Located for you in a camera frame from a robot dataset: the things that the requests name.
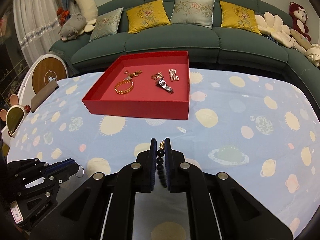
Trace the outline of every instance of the light blue pillow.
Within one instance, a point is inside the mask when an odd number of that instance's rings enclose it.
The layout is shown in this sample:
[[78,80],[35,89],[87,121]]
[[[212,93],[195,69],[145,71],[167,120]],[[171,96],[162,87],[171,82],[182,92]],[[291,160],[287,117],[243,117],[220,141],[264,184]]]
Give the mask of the light blue pillow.
[[174,0],[172,24],[193,24],[212,29],[214,0]]
[[116,34],[118,31],[118,26],[119,26],[122,11],[123,11],[123,7],[119,9],[115,9],[112,12],[108,12],[103,15],[100,15],[97,18],[97,22],[91,33],[89,42],[104,36]]

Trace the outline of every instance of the blue patterned tablecloth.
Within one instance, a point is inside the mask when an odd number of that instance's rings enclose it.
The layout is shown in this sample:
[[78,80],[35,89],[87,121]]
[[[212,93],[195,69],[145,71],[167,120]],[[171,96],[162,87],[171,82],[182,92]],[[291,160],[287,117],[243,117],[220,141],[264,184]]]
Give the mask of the blue patterned tablecloth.
[[[304,94],[286,82],[242,73],[190,69],[187,121],[92,115],[81,102],[102,73],[58,81],[59,88],[30,113],[10,143],[8,161],[73,158],[82,179],[61,185],[59,201],[97,171],[110,174],[134,162],[151,138],[202,171],[225,171],[290,227],[294,236],[320,204],[319,121]],[[138,195],[133,239],[189,239],[184,195]]]

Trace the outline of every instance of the metal screw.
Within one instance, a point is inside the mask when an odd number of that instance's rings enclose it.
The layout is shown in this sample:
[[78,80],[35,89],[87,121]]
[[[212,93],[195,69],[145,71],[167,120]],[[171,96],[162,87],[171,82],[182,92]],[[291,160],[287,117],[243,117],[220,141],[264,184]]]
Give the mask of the metal screw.
[[102,179],[103,178],[103,174],[101,172],[97,172],[93,175],[93,178],[95,180],[99,180],[99,179]]
[[181,163],[181,164],[180,164],[180,167],[181,167],[182,169],[189,169],[189,168],[190,168],[190,164],[189,164],[189,163]]
[[140,163],[132,163],[131,164],[131,168],[133,168],[133,169],[138,169],[138,168],[140,168],[141,167],[141,164]]
[[220,172],[220,173],[218,174],[218,178],[219,178],[219,179],[222,179],[222,180],[225,180],[225,179],[228,178],[228,174],[226,174],[225,172]]

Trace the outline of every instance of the wooden round panel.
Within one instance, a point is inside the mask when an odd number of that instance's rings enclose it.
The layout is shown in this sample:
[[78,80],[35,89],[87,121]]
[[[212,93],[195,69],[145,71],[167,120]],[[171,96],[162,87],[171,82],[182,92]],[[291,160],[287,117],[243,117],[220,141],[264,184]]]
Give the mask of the wooden round panel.
[[56,81],[67,78],[67,73],[62,62],[54,57],[41,60],[35,67],[32,75],[32,87],[37,94],[52,79]]

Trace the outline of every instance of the red plush bear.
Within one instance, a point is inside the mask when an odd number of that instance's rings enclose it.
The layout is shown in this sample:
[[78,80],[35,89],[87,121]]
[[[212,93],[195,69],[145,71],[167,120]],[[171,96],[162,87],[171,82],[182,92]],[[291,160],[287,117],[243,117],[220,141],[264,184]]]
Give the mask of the red plush bear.
[[306,22],[308,19],[306,10],[297,3],[291,2],[289,14],[293,20],[293,29],[301,33],[310,42],[311,37],[307,34],[309,32],[309,29],[306,26]]

